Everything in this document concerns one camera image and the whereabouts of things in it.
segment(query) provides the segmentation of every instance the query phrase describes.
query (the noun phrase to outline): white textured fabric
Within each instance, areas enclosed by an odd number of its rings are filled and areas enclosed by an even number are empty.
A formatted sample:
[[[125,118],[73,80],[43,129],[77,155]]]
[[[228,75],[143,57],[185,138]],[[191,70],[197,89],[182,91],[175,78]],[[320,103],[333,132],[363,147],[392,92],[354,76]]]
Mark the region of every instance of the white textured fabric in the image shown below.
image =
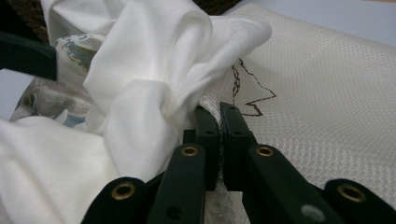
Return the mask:
[[[52,45],[105,36],[91,43],[101,47],[84,83],[93,105],[75,129],[40,117],[0,120],[1,221],[79,223],[110,180],[150,180],[205,87],[271,35],[262,18],[209,18],[189,0],[126,2],[43,1]]]
[[[273,35],[201,104],[218,117],[219,101],[234,103],[258,141],[281,150],[310,183],[351,179],[396,207],[396,48],[257,5],[233,14],[265,15]],[[219,208],[248,223],[239,202]]]

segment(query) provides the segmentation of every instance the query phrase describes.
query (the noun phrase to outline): patterned fabric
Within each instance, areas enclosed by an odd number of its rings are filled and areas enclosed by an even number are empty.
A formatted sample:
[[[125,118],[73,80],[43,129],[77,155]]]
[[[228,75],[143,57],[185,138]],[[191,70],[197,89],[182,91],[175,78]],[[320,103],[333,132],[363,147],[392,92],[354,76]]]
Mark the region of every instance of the patterned fabric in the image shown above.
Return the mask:
[[[99,35],[70,35],[58,39],[59,80],[35,77],[23,93],[11,121],[44,116],[74,127],[85,121],[92,100],[82,88],[97,49],[86,43]]]

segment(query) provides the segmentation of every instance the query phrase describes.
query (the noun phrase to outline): crumpled white cloth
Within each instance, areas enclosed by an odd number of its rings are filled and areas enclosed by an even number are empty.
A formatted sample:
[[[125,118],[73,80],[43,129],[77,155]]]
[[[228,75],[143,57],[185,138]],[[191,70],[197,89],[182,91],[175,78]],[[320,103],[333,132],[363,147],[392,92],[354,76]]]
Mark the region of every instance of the crumpled white cloth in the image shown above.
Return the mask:
[[[209,18],[188,0],[42,3],[51,45],[105,37],[84,83],[93,106],[75,129],[0,120],[1,223],[79,223],[112,179],[150,180],[205,87],[271,35],[261,18]]]

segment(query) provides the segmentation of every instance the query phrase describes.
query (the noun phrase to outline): black clamp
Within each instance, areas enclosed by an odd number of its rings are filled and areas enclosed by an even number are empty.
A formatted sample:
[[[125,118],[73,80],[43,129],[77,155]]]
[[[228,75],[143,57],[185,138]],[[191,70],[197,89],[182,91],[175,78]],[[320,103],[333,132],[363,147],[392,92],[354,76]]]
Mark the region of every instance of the black clamp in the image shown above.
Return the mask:
[[[252,224],[396,223],[396,211],[359,183],[309,184],[279,150],[257,143],[237,107],[220,107],[223,158],[218,124],[197,107],[196,130],[184,132],[167,170],[146,184],[129,177],[112,181],[82,223],[203,223],[205,191],[215,189],[220,163],[227,190],[243,192]]]
[[[56,49],[0,31],[0,69],[7,68],[36,77],[57,79]]]

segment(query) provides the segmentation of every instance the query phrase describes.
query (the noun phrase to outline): woven fabric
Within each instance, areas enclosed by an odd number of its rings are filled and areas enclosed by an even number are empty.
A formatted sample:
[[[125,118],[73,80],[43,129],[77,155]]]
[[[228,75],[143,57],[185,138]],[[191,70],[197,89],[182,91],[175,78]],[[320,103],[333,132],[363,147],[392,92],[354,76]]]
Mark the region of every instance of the woven fabric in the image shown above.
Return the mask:
[[[257,5],[233,14],[264,15],[273,35],[201,104],[218,118],[219,101],[238,106],[258,141],[281,150],[310,183],[351,179],[396,207],[396,48]],[[238,204],[220,208],[248,223]]]

